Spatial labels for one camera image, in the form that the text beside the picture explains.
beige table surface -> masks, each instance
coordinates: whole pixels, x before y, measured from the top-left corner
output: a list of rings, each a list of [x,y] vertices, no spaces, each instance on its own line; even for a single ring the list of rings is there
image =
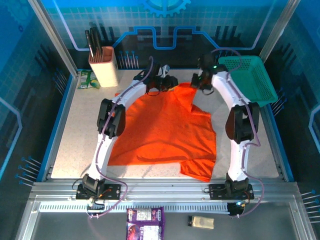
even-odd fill
[[[92,162],[97,146],[97,117],[100,103],[104,98],[112,99],[115,93],[123,91],[138,74],[139,70],[121,70],[117,87],[100,89],[76,89],[51,178],[67,179],[82,177]],[[179,82],[190,82],[196,70],[170,70],[169,74]],[[211,113],[213,129],[216,132],[217,159],[213,178],[225,178],[230,165],[231,145],[225,133],[229,110],[221,95],[205,96],[198,91],[193,103]],[[257,177],[278,177],[278,171],[270,149],[263,121],[260,117],[258,136],[261,147],[251,147],[248,159],[248,172]],[[180,173],[179,163],[155,165],[109,166],[108,177],[119,178],[190,178]]]

purple cable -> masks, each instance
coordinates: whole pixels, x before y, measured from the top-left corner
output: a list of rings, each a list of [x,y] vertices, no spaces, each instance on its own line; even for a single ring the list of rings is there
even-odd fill
[[[249,117],[249,121],[250,121],[250,125],[251,125],[251,128],[252,128],[252,131],[253,131],[253,135],[254,135],[254,138],[256,140],[257,143],[253,143],[253,142],[248,142],[244,145],[244,150],[243,150],[243,153],[242,153],[242,158],[241,158],[241,168],[242,168],[242,172],[250,179],[254,179],[256,181],[258,181],[260,184],[261,184],[261,197],[259,198],[258,202],[256,203],[256,205],[254,205],[253,208],[251,208],[249,211],[247,211],[246,213],[243,213],[241,215],[238,215],[237,217],[240,218],[240,217],[244,217],[250,213],[252,213],[261,203],[262,199],[264,198],[264,195],[265,195],[265,186],[263,184],[263,182],[259,179],[259,178],[256,178],[254,176],[251,176],[249,175],[244,169],[245,169],[245,156],[246,156],[246,150],[247,150],[247,146],[249,145],[253,145],[255,147],[260,147],[261,146],[261,143],[260,143],[260,140],[258,138],[258,134],[257,134],[257,131],[256,131],[256,128],[255,128],[255,124],[254,124],[254,120],[253,120],[253,117],[252,117],[252,114],[250,112],[250,109],[249,109],[249,106],[247,105],[247,103],[243,100],[243,98],[241,97],[240,93],[237,91],[237,89],[235,88],[235,86],[228,80],[229,79],[229,75],[233,72],[233,71],[236,71],[237,69],[239,69],[241,66],[242,66],[242,59],[241,59],[241,54],[236,51],[236,50],[233,50],[232,48],[229,48],[229,47],[221,47],[221,48],[216,48],[215,50],[211,51],[211,53],[214,53],[214,52],[217,52],[217,51],[220,51],[220,50],[226,50],[226,51],[231,51],[233,53],[235,53],[237,56],[239,56],[240,58],[240,63],[238,64],[238,66],[236,66],[235,68],[231,69],[230,71],[228,71],[228,73],[226,74],[226,81],[227,83],[229,84],[229,86],[232,88],[232,90],[235,92],[235,94],[237,95],[237,97],[241,100],[241,102],[244,104],[245,106],[245,109],[246,109],[246,112],[248,113],[248,117]]]
[[[117,103],[121,100],[121,98],[122,98],[128,91],[130,91],[132,88],[134,88],[135,86],[137,86],[138,84],[140,84],[141,82],[143,82],[144,80],[146,80],[146,78],[149,76],[149,74],[150,74],[150,72],[151,72],[151,70],[152,70],[152,67],[153,67],[153,65],[154,65],[154,58],[153,58],[152,56],[150,56],[150,57],[149,57],[149,60],[151,60],[151,65],[150,65],[150,69],[149,69],[149,71],[147,72],[147,74],[146,74],[139,82],[137,82],[136,84],[128,87],[123,93],[121,93],[121,95],[118,97],[118,99],[117,99],[117,100],[115,101],[115,103],[113,104],[113,106],[112,106],[112,108],[111,108],[111,111],[110,111],[110,113],[109,113],[109,116],[108,116],[108,118],[106,119],[105,124],[104,124],[104,126],[103,126],[103,129],[102,129],[103,138],[102,138],[102,141],[100,142],[100,145],[99,145],[99,147],[98,147],[98,149],[97,149],[97,151],[96,151],[96,156],[95,156],[95,167],[96,167],[96,170],[98,171],[98,173],[99,173],[104,179],[106,179],[106,180],[108,180],[108,181],[111,181],[111,182],[114,182],[114,183],[120,183],[120,184],[124,185],[124,186],[125,186],[124,194],[120,197],[120,199],[119,199],[112,207],[110,207],[108,210],[104,211],[103,213],[96,214],[96,215],[89,215],[89,214],[87,213],[90,218],[99,218],[99,217],[102,217],[103,215],[106,215],[106,214],[109,213],[111,210],[113,210],[113,209],[124,199],[124,197],[125,197],[126,194],[127,194],[128,185],[127,185],[125,182],[120,181],[120,180],[116,180],[116,179],[112,179],[112,178],[109,178],[109,177],[103,175],[103,173],[100,171],[100,169],[99,169],[99,167],[98,167],[98,156],[99,156],[99,152],[100,152],[101,146],[102,146],[103,142],[104,142],[105,139],[106,139],[105,130],[106,130],[107,125],[108,125],[108,123],[109,123],[109,121],[110,121],[110,119],[111,119],[112,114],[113,114],[114,111],[115,111],[115,108],[116,108]]]

